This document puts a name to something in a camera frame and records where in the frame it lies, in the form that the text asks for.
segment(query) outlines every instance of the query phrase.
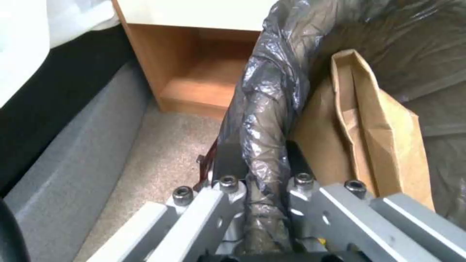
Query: wooden shelf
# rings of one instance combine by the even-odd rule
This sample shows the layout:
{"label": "wooden shelf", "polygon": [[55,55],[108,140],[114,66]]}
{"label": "wooden shelf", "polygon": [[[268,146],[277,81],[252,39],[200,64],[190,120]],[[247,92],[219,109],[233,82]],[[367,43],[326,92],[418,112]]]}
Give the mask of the wooden shelf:
{"label": "wooden shelf", "polygon": [[225,41],[204,46],[199,62],[160,93],[165,109],[223,118],[252,48],[250,43]]}
{"label": "wooden shelf", "polygon": [[161,111],[222,119],[259,32],[127,23],[120,1],[113,4]]}

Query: wooden cabinet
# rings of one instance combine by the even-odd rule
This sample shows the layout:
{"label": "wooden cabinet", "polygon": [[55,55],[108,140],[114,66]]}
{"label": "wooden cabinet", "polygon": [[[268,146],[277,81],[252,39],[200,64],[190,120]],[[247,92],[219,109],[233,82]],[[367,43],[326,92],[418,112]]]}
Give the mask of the wooden cabinet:
{"label": "wooden cabinet", "polygon": [[114,0],[162,111],[223,118],[275,0]]}

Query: white fabric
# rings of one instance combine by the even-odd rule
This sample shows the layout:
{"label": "white fabric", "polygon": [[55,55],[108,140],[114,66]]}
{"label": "white fabric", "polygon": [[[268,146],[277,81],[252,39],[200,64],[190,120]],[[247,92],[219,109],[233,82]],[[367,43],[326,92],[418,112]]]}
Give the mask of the white fabric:
{"label": "white fabric", "polygon": [[0,108],[50,48],[116,24],[111,0],[0,0]]}

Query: black plastic part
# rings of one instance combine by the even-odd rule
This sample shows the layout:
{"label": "black plastic part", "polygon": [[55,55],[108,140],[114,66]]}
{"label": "black plastic part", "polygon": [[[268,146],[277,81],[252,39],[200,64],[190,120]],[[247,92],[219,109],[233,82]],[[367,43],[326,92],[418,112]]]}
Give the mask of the black plastic part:
{"label": "black plastic part", "polygon": [[[314,176],[304,155],[295,141],[287,141],[288,161],[291,168],[291,176],[299,173],[308,173]],[[238,180],[246,178],[249,168],[241,155],[240,144],[219,144],[213,165],[213,184],[224,175],[233,175]]]}
{"label": "black plastic part", "polygon": [[204,255],[198,262],[369,262],[362,252],[313,252],[262,255]]}
{"label": "black plastic part", "polygon": [[29,262],[29,253],[16,219],[0,199],[0,261]]}

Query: beige carpet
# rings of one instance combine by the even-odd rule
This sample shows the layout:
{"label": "beige carpet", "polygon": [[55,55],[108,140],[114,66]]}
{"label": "beige carpet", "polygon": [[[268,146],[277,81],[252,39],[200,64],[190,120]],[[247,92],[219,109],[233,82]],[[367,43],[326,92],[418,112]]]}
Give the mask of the beige carpet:
{"label": "beige carpet", "polygon": [[174,188],[193,186],[196,158],[207,153],[219,127],[218,120],[160,113],[150,103],[123,174],[75,262],[91,257],[146,201],[165,203]]}

